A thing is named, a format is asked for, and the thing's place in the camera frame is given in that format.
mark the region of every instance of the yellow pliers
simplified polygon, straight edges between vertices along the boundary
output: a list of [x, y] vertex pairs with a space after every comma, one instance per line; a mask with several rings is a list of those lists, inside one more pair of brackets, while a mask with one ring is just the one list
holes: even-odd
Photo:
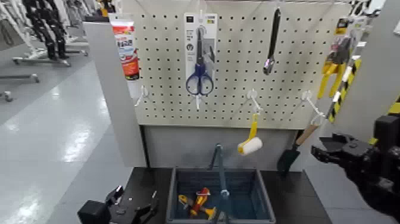
[[318, 99], [324, 96], [325, 87], [328, 83], [329, 76], [336, 74], [335, 82], [330, 88], [329, 97], [335, 95], [338, 89], [342, 76], [346, 70], [346, 64], [349, 58], [350, 38], [344, 38], [337, 46], [337, 50], [331, 52], [322, 67], [322, 81], [318, 92]]

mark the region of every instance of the scissors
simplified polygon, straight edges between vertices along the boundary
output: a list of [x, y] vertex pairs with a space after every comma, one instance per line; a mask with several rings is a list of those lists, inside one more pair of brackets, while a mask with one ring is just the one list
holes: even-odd
[[195, 72], [186, 81], [186, 90], [193, 95], [208, 95], [214, 89], [214, 82], [208, 75], [203, 57], [202, 33], [197, 29], [197, 53]]

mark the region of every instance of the yellow paint roller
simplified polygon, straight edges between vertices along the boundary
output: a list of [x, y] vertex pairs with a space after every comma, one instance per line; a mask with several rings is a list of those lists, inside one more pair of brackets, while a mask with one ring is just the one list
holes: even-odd
[[237, 150], [241, 155], [248, 155], [263, 147], [263, 142], [259, 137], [255, 136], [257, 134], [257, 117], [257, 113], [252, 116], [249, 138], [237, 146]]

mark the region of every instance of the black handle tool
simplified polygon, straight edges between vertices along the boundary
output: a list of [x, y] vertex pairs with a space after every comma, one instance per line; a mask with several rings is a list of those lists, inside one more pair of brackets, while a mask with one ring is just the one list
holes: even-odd
[[277, 8], [274, 14], [274, 21], [272, 24], [272, 33], [271, 33], [271, 42], [270, 42], [270, 50], [268, 52], [267, 61], [264, 64], [264, 74], [269, 75], [272, 71], [272, 67], [275, 64], [274, 52], [276, 46], [276, 39], [278, 37], [278, 30], [279, 30], [279, 23], [280, 23], [280, 9]]

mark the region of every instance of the pegboard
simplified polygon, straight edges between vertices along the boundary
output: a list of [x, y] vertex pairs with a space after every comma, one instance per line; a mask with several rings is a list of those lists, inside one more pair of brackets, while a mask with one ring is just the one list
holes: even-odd
[[264, 109], [260, 128], [304, 129], [313, 109], [301, 94], [316, 95], [336, 23], [349, 11], [340, 2], [281, 2], [276, 64], [266, 76], [276, 1], [202, 1], [204, 12], [219, 20], [215, 88], [197, 110], [185, 88], [183, 33], [183, 15], [196, 12], [197, 1], [123, 4], [124, 13], [135, 15], [140, 75], [149, 91], [136, 108], [142, 125], [249, 127], [254, 104], [246, 94], [254, 88]]

